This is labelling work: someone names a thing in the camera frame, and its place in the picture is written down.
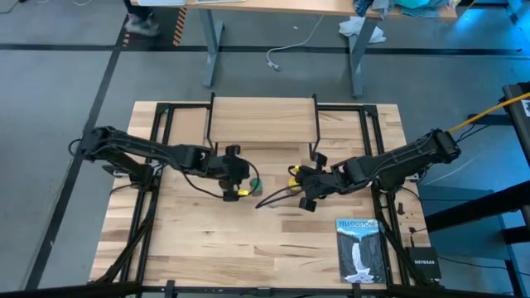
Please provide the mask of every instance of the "shoe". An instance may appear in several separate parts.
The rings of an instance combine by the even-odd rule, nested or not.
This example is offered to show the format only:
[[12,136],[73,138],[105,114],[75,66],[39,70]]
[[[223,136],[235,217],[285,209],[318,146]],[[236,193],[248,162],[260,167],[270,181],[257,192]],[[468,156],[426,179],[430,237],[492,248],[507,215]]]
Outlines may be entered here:
[[133,14],[128,15],[128,20],[124,27],[128,33],[137,33],[143,36],[153,37],[160,34],[160,26],[153,22],[151,18],[141,21],[139,17]]

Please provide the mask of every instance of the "white cloth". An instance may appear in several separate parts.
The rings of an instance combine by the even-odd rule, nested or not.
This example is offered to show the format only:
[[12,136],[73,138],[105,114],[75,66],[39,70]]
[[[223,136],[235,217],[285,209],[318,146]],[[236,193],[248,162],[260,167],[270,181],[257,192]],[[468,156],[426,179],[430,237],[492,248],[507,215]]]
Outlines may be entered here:
[[[363,24],[364,17],[349,17],[349,21],[340,23],[339,33],[347,37],[358,35],[361,32]],[[387,37],[383,36],[383,30],[376,26],[369,43],[385,42],[386,40]]]

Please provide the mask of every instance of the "green object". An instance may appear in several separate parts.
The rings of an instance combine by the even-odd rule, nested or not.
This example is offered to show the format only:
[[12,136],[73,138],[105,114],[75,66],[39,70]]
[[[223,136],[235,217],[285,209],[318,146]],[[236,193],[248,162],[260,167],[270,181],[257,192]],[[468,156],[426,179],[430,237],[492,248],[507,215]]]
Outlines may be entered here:
[[257,179],[257,178],[254,178],[254,179],[250,180],[250,191],[252,191],[254,189],[254,187],[256,187],[256,185],[258,187],[252,193],[252,196],[260,196],[260,195],[263,194],[262,182],[259,179]]

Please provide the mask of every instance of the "person's leg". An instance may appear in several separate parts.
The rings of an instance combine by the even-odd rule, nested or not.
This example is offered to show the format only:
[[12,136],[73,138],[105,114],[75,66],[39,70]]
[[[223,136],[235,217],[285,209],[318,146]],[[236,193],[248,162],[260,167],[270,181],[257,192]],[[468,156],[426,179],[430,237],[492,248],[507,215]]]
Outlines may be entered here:
[[151,8],[133,6],[131,0],[123,0],[123,2],[128,11],[128,20],[125,23],[127,32],[144,36],[156,36],[160,33],[158,24],[150,18]]

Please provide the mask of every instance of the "book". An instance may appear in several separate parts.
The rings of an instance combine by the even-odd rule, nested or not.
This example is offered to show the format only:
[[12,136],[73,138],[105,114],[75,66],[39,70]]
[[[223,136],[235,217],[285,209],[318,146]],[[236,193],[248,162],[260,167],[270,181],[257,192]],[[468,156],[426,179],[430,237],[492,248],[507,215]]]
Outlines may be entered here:
[[375,219],[337,219],[340,280],[385,283],[379,223]]

